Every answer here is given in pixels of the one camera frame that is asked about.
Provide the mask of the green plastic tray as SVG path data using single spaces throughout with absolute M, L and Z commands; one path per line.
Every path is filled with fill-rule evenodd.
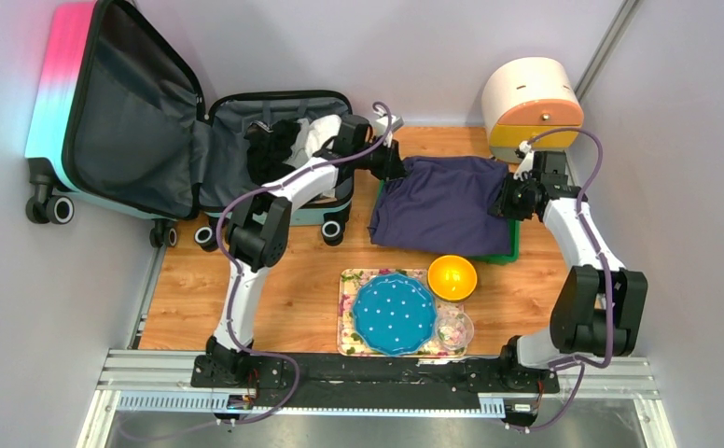
M 370 215 L 370 221 L 375 220 L 375 211 L 379 205 L 380 199 L 383 196 L 383 190 L 386 182 L 380 181 L 378 184 L 376 199 L 373 202 L 373 211 Z M 502 254 L 489 254 L 484 256 L 469 256 L 469 259 L 475 261 L 481 261 L 487 264 L 493 265 L 507 265 L 515 262 L 520 254 L 520 242 L 521 242 L 521 222 L 513 219 L 506 220 L 508 224 L 508 237 L 510 240 L 510 250 Z

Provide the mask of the navy blue garment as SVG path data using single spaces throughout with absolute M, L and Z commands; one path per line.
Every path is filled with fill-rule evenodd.
M 407 175 L 386 182 L 369 221 L 370 242 L 463 257 L 510 250 L 508 224 L 489 207 L 507 175 L 502 161 L 475 156 L 412 156 Z

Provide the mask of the pink and teal kids suitcase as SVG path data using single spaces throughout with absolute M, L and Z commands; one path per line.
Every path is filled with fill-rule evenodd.
M 25 159 L 34 224 L 69 223 L 75 198 L 147 219 L 153 246 L 174 225 L 216 217 L 238 196 L 283 175 L 255 122 L 350 114 L 329 90 L 234 94 L 206 105 L 188 65 L 127 1 L 58 6 L 49 27 Z

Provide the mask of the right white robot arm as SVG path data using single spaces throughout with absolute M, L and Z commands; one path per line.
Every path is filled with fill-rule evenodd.
M 647 278 L 625 267 L 592 219 L 583 187 L 570 184 L 562 151 L 520 149 L 491 211 L 499 217 L 536 217 L 561 249 L 568 274 L 548 326 L 514 336 L 503 347 L 498 377 L 520 391 L 536 373 L 571 366 L 607 368 L 635 348 L 647 298 Z

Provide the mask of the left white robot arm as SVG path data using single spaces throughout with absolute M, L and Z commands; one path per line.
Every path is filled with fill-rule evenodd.
M 357 115 L 343 117 L 338 134 L 304 165 L 246 192 L 220 213 L 216 240 L 230 262 L 230 283 L 205 356 L 225 385 L 238 387 L 250 378 L 251 359 L 258 355 L 252 344 L 260 295 L 269 271 L 285 253 L 292 213 L 357 170 L 382 181 L 406 176 L 394 138 L 402 123 L 384 103 L 373 108 L 378 116 L 374 123 Z

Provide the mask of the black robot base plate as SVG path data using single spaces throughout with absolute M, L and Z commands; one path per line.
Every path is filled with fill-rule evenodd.
M 538 402 L 559 392 L 555 373 L 506 358 L 429 363 L 417 358 L 294 353 L 279 357 L 204 354 L 194 388 L 239 391 L 253 412 L 472 412 L 532 420 Z

